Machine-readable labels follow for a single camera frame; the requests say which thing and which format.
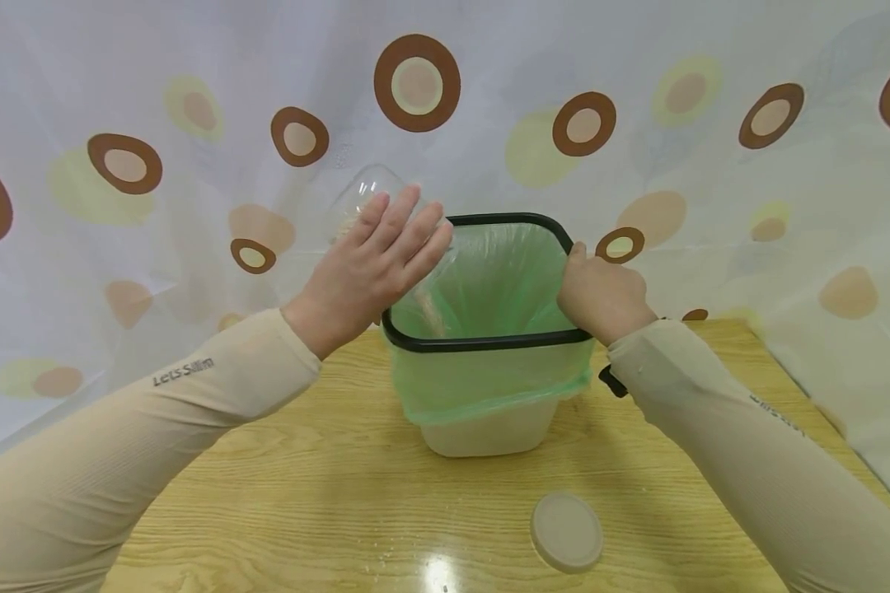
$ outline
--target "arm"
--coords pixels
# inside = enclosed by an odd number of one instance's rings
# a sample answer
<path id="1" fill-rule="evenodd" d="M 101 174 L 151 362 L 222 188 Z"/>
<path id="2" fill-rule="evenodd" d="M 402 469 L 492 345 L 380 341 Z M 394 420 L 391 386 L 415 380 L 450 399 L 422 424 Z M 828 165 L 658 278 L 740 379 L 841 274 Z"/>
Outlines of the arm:
<path id="1" fill-rule="evenodd" d="M 158 493 L 228 430 L 263 418 L 316 379 L 435 267 L 452 242 L 409 186 L 377 194 L 299 296 L 209 339 L 0 456 L 0 591 L 98 591 Z"/>
<path id="2" fill-rule="evenodd" d="M 196 372 L 166 376 L 186 366 Z M 97 591 L 188 463 L 319 370 L 280 311 L 266 311 L 1 455 L 0 591 Z"/>
<path id="3" fill-rule="evenodd" d="M 890 593 L 890 511 L 680 322 L 610 348 L 613 374 L 692 458 L 792 592 Z"/>

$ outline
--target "left hand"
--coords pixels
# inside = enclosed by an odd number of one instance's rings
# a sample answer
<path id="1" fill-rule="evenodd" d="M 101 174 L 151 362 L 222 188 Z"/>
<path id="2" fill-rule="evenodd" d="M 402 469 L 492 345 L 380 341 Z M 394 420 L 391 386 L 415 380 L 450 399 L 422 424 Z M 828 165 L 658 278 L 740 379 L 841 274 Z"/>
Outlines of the left hand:
<path id="1" fill-rule="evenodd" d="M 325 360 L 352 342 L 382 312 L 431 273 L 452 243 L 452 224 L 432 202 L 415 214 L 419 186 L 403 189 L 390 205 L 376 194 L 359 218 L 316 265 L 301 293 L 281 307 L 283 318 Z"/>

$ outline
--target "black strap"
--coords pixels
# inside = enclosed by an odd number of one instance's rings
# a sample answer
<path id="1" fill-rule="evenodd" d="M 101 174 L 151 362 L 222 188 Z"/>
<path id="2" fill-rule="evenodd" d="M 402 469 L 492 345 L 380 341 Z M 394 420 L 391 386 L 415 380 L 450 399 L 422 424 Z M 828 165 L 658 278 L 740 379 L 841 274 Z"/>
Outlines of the black strap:
<path id="1" fill-rule="evenodd" d="M 625 397 L 625 395 L 629 393 L 626 391 L 626 386 L 622 385 L 620 380 L 610 372 L 609 364 L 607 364 L 605 369 L 600 371 L 599 379 L 600 381 L 607 383 L 607 387 L 610 388 L 610 391 L 612 391 L 617 398 Z"/>

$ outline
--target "trash can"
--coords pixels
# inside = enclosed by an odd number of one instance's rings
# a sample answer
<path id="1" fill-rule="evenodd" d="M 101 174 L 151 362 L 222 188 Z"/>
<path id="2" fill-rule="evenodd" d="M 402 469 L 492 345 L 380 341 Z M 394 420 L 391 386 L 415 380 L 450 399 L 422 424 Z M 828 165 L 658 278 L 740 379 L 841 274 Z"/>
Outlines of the trash can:
<path id="1" fill-rule="evenodd" d="M 449 220 L 449 257 L 383 313 L 391 381 L 435 453 L 528 451 L 591 380 L 593 338 L 557 306 L 572 241 L 542 214 Z"/>

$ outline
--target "black rim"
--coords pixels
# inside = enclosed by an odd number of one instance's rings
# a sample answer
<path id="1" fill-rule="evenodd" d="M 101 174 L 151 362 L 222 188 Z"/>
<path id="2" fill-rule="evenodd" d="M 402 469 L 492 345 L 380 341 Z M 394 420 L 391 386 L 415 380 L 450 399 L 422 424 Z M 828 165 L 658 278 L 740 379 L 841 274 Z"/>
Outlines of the black rim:
<path id="1" fill-rule="evenodd" d="M 553 218 L 534 212 L 497 212 L 490 214 L 466 214 L 462 217 L 447 217 L 455 226 L 495 225 L 525 223 L 543 226 L 554 233 L 565 254 L 569 254 L 574 242 Z M 391 308 L 382 312 L 382 330 L 389 342 L 398 348 L 410 352 L 471 352 L 475 350 L 512 350 L 515 348 L 538 348 L 538 346 L 554 346 L 562 343 L 584 342 L 591 336 L 582 329 L 562 329 L 541 334 L 524 334 L 520 336 L 500 336 L 494 338 L 453 338 L 453 339 L 420 339 L 407 336 L 399 331 L 391 322 Z"/>

